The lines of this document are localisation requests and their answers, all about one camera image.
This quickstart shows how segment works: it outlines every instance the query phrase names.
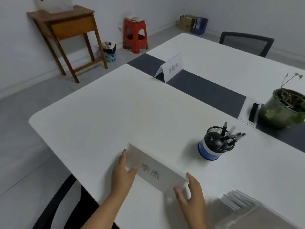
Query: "desk top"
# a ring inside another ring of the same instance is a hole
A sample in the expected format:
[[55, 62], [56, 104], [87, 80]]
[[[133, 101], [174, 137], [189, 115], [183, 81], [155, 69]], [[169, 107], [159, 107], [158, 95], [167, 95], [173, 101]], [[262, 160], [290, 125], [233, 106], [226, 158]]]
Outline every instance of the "desk top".
[[74, 17], [84, 16], [91, 13], [94, 13], [95, 11], [87, 9], [85, 7], [74, 5], [74, 10], [72, 11], [65, 11], [60, 13], [48, 13], [45, 10], [39, 10], [35, 12], [28, 12], [27, 15], [29, 15], [31, 18], [35, 19], [39, 22], [53, 22], [53, 21], [60, 21], [60, 20], [66, 20]]
[[[191, 41], [205, 50], [200, 52]], [[184, 69], [262, 102], [277, 85], [276, 76], [281, 83], [279, 73], [303, 72], [188, 34], [149, 54], [166, 61], [179, 52]], [[234, 150], [209, 162], [199, 155], [197, 144], [209, 127], [222, 126], [225, 121], [247, 136]], [[191, 173], [201, 183], [207, 202], [238, 189], [305, 227], [305, 153], [130, 65], [39, 111], [29, 122], [98, 202], [110, 191], [113, 162], [131, 142], [173, 168]], [[121, 228], [186, 228], [177, 203], [164, 199], [138, 176], [115, 222]]]

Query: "table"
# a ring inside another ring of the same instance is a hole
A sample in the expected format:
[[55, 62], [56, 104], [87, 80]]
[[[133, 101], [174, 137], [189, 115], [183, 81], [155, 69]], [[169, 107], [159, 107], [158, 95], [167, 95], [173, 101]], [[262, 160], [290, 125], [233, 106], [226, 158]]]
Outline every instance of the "table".
[[[61, 13], [55, 13], [50, 14], [47, 11], [39, 10], [35, 12], [28, 12], [28, 16], [30, 16], [37, 28], [39, 29], [45, 43], [47, 44], [48, 48], [50, 49], [61, 73], [63, 75], [66, 75], [62, 65], [60, 64], [60, 61], [58, 57], [56, 56], [56, 53], [54, 52], [48, 37], [53, 39], [56, 46], [58, 47], [61, 55], [63, 56], [63, 59], [65, 60], [69, 71], [71, 72], [74, 80], [76, 83], [79, 83], [79, 80], [76, 76], [76, 72], [81, 71], [82, 69], [85, 69], [91, 65], [94, 65], [100, 61], [104, 62], [104, 66], [106, 69], [108, 69], [107, 61], [105, 58], [105, 54], [102, 47], [102, 42], [98, 34], [98, 29], [96, 26], [95, 18], [94, 18], [94, 12], [93, 10], [87, 9], [85, 7], [75, 5], [73, 6], [73, 11], [66, 11]], [[101, 52], [101, 57], [95, 59], [90, 42], [88, 39], [87, 33], [90, 31], [95, 32], [95, 36], [98, 42], [99, 50]], [[86, 45], [89, 50], [89, 54], [91, 57], [91, 62], [88, 64], [85, 64], [81, 67], [78, 67], [76, 69], [73, 69], [63, 48], [60, 45], [60, 40], [71, 38], [74, 36], [83, 35], [85, 38]]]
[[[179, 52], [186, 71], [263, 103], [286, 73], [304, 72], [189, 34], [147, 54], [167, 61]], [[304, 90], [296, 80], [287, 87]], [[209, 127], [225, 121], [247, 136], [209, 162], [197, 144]], [[305, 227], [303, 152], [131, 65], [39, 111], [29, 123], [100, 203], [110, 191], [111, 164], [131, 142], [195, 176], [207, 202], [238, 189]], [[122, 229], [186, 228], [177, 203], [138, 176], [115, 222]]]

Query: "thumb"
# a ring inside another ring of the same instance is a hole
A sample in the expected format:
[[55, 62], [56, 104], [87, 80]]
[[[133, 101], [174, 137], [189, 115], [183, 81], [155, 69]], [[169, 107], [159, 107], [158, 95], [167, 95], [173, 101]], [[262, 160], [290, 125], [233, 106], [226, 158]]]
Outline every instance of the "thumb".
[[184, 208], [188, 204], [188, 202], [185, 200], [183, 194], [181, 193], [181, 191], [177, 187], [174, 187], [173, 190], [175, 191], [176, 198], [178, 200], [180, 208], [181, 209]]
[[138, 171], [138, 167], [134, 167], [131, 170], [129, 170], [129, 173], [132, 177], [135, 177], [137, 171]]

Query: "floor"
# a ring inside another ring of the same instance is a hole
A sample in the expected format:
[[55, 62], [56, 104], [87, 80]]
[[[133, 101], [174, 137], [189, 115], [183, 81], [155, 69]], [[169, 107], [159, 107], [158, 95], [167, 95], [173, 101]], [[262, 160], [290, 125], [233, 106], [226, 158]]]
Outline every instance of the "floor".
[[[149, 36], [149, 49], [182, 33], [176, 26]], [[203, 38], [219, 42], [205, 34]], [[109, 69], [97, 65], [72, 76], [59, 75], [0, 100], [0, 228], [32, 228], [56, 190], [70, 174], [49, 147], [28, 124], [29, 118], [139, 55], [117, 50], [117, 61]], [[305, 63], [269, 53], [267, 58], [305, 69]], [[61, 204], [52, 228], [62, 228], [79, 200], [80, 184], [75, 183]]]

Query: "potted plant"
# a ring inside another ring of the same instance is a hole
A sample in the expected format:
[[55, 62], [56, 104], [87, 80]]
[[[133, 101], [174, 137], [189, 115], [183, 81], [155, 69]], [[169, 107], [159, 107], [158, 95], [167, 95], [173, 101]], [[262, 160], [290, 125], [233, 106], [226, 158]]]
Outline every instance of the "potted plant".
[[[292, 78], [303, 75], [295, 73]], [[277, 128], [290, 128], [294, 124], [303, 123], [305, 120], [305, 96], [296, 91], [283, 88], [285, 78], [281, 88], [273, 91], [272, 97], [261, 107], [260, 115], [265, 121]]]

